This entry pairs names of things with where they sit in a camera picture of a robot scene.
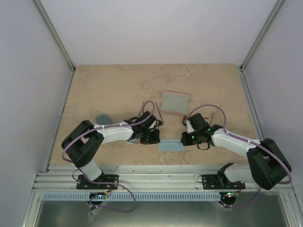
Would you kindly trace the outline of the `light blue cleaning cloth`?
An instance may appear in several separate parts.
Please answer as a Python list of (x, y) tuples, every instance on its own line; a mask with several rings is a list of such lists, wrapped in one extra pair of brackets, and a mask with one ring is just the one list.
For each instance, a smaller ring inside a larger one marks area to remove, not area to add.
[(167, 139), (160, 141), (158, 149), (163, 152), (184, 151), (185, 146), (181, 143), (181, 139)]

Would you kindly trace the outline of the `pink glasses case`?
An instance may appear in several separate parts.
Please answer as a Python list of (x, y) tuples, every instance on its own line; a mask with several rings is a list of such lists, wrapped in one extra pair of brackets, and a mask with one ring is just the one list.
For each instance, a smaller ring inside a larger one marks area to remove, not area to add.
[(189, 111), (190, 95), (163, 91), (160, 110), (163, 112), (187, 115)]

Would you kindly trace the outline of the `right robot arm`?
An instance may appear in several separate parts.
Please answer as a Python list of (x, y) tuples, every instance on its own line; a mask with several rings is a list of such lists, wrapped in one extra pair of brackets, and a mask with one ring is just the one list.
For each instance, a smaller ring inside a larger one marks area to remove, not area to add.
[(231, 133), (224, 126), (210, 125), (200, 113), (182, 120), (186, 132), (182, 133), (184, 146), (225, 148), (247, 159), (247, 165), (228, 163), (217, 172), (217, 183), (228, 189), (234, 182), (255, 182), (265, 190), (271, 190), (277, 184), (289, 184), (292, 181), (291, 167), (277, 144), (269, 138), (253, 140)]

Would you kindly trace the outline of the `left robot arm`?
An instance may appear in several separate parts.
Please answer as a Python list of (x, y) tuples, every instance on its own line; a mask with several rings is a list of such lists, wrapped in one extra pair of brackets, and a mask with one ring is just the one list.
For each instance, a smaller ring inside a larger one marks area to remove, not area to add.
[(94, 125), (85, 120), (63, 140), (61, 147), (70, 161), (87, 177), (87, 183), (93, 189), (98, 189), (105, 178), (93, 160), (99, 147), (110, 142), (129, 140), (139, 140), (143, 145), (158, 144), (158, 128), (162, 125), (163, 120), (157, 119), (149, 111), (118, 124)]

